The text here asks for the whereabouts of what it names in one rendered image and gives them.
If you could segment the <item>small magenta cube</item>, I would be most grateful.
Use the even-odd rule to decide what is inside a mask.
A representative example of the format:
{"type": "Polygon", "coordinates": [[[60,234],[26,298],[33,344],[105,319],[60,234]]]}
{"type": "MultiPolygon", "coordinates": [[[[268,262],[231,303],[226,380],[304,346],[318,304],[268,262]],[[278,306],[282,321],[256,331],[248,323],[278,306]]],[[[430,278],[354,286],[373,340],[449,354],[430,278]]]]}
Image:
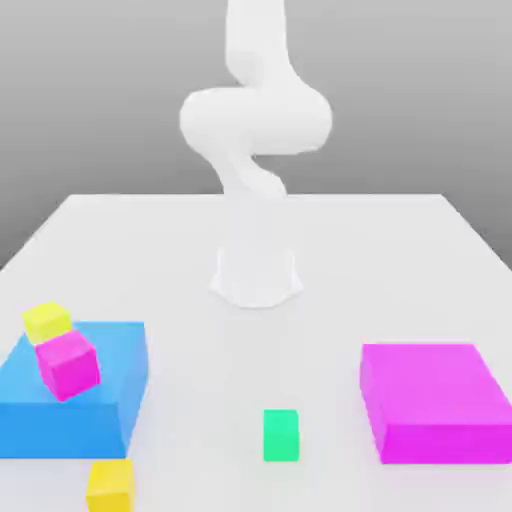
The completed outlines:
{"type": "Polygon", "coordinates": [[[35,354],[43,383],[58,402],[101,383],[96,348],[79,331],[36,345],[35,354]]]}

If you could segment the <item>large blue box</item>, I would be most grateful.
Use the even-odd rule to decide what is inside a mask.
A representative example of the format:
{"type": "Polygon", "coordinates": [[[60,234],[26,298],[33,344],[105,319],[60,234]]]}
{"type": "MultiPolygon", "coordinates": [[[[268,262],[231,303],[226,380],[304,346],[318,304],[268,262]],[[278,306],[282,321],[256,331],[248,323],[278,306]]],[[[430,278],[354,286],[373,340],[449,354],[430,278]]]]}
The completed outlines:
{"type": "Polygon", "coordinates": [[[60,403],[21,336],[0,365],[0,459],[119,459],[127,455],[148,381],[142,322],[77,322],[95,346],[100,385],[60,403]]]}

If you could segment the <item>small golden yellow cube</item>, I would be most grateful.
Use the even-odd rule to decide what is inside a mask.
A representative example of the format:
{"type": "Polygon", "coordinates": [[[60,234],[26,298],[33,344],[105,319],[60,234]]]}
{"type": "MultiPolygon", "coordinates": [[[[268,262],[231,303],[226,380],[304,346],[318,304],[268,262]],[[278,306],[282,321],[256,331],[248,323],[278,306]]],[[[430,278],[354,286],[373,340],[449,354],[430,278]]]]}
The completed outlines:
{"type": "Polygon", "coordinates": [[[134,473],[130,459],[94,462],[88,480],[88,512],[133,512],[134,473]]]}

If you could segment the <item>small lime yellow cube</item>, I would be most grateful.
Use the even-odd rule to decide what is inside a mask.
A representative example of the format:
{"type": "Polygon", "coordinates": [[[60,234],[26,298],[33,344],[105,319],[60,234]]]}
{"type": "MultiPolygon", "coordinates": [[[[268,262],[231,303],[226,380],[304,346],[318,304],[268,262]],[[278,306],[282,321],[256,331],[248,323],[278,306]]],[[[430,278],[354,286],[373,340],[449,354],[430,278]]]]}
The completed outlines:
{"type": "Polygon", "coordinates": [[[25,332],[33,345],[45,343],[72,330],[70,313],[55,302],[35,306],[22,314],[25,332]]]}

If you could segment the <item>large magenta box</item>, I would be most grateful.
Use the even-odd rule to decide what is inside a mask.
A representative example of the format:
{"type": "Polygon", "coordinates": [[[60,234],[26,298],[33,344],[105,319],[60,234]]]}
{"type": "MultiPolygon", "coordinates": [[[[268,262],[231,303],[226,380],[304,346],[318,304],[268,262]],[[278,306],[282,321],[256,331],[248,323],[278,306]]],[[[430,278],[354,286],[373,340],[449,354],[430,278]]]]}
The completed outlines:
{"type": "Polygon", "coordinates": [[[512,403],[472,344],[365,344],[359,383],[383,464],[512,464],[512,403]]]}

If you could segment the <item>small green cube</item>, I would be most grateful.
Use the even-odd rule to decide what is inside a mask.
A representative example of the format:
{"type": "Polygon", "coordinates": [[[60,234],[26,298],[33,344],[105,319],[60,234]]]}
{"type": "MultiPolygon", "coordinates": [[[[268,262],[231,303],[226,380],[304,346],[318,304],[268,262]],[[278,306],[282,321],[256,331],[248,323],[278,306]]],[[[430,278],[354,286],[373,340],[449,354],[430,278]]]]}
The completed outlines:
{"type": "Polygon", "coordinates": [[[263,460],[298,462],[299,415],[293,409],[266,409],[263,416],[263,460]]]}

